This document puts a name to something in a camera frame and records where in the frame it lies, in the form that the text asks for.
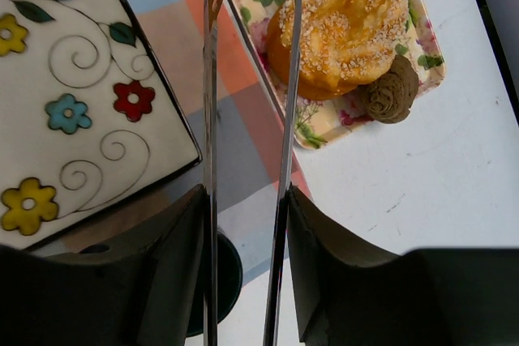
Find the metal tongs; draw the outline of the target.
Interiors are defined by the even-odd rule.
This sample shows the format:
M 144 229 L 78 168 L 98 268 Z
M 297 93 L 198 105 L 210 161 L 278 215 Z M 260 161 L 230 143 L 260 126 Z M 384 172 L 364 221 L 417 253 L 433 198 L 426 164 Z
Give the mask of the metal tongs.
M 204 215 L 204 344 L 217 344 L 217 18 L 223 0 L 204 0 L 204 188 L 208 205 Z M 283 133 L 281 177 L 269 271 L 264 322 L 264 345 L 278 340 L 281 282 L 289 215 L 294 120 L 298 94 L 302 0 L 294 0 L 290 76 Z

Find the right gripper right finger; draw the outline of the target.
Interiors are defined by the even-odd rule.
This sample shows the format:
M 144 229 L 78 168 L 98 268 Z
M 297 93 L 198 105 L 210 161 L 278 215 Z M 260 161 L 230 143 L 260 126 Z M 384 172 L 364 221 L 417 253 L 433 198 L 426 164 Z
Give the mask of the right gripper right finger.
M 515 345 L 518 252 L 426 248 L 398 255 L 289 197 L 299 339 L 307 345 Z

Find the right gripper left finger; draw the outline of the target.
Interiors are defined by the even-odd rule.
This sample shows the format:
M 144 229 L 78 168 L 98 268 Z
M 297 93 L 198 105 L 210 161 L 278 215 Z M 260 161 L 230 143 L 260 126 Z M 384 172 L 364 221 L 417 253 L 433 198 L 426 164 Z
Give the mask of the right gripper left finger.
M 1 248 L 4 345 L 181 345 L 190 319 L 205 192 L 79 253 Z

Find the orange sugar-topped bun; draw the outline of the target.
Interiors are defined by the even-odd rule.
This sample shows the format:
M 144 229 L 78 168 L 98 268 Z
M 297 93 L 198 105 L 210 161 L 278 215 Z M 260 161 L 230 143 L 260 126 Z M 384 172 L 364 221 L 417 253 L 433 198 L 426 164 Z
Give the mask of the orange sugar-topped bun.
M 329 100 L 388 72 L 408 0 L 302 0 L 298 94 Z

